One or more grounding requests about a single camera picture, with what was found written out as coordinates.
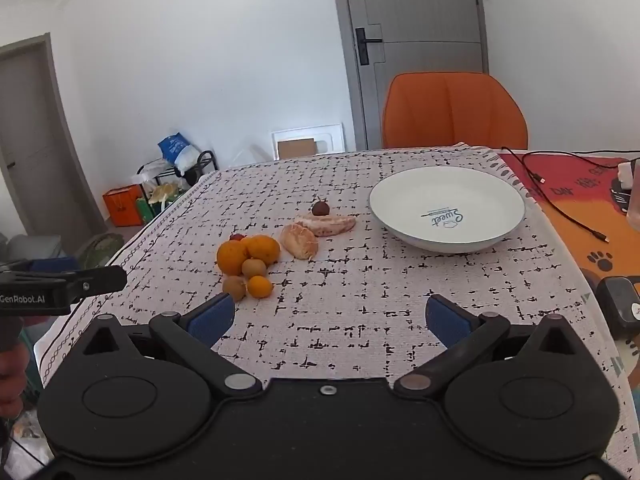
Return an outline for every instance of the paw print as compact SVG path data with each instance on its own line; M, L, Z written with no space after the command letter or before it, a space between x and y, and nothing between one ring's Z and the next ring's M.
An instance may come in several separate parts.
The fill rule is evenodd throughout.
M587 256L587 259L592 264L596 264L598 268L603 272L609 272L611 269L613 269L613 264L611 263L612 258L613 256L611 254L603 254L600 251L598 251L597 253L591 253L589 256Z

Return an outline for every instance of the silver bolt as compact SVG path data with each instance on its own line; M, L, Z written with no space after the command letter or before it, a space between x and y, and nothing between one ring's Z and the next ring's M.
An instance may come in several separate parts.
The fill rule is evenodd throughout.
M320 393L323 395L335 395L338 393L338 388L331 386L330 384L325 384L320 387Z
M422 374L409 374L400 379L400 384L407 390L426 390L431 386L431 379Z
M255 384L255 377L249 374L232 374L225 379L225 384L232 390L247 390Z

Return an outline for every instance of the black robotic gripper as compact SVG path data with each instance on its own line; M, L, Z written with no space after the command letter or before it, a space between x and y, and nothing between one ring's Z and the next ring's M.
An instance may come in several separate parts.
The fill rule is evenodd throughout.
M512 326L434 295L427 324L447 350L392 388L379 378L263 389L210 350L233 321L229 302L145 326L95 318L40 399L56 458L34 478L623 478L600 459L616 396L562 316Z

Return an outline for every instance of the chair backrest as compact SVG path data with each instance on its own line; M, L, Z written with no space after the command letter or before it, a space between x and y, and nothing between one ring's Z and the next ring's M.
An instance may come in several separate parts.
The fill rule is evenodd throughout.
M391 83L382 124L385 148L472 146L526 150L527 123L493 77L468 72L400 74Z

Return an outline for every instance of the door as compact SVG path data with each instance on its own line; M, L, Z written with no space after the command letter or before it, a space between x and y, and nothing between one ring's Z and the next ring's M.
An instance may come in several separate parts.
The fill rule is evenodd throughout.
M98 229L93 199L82 188L65 139L50 74L45 43L0 56L3 174L27 233L60 235L65 252L73 254Z
M381 115L397 74L483 72L478 0L348 0L348 6L370 150L382 147Z

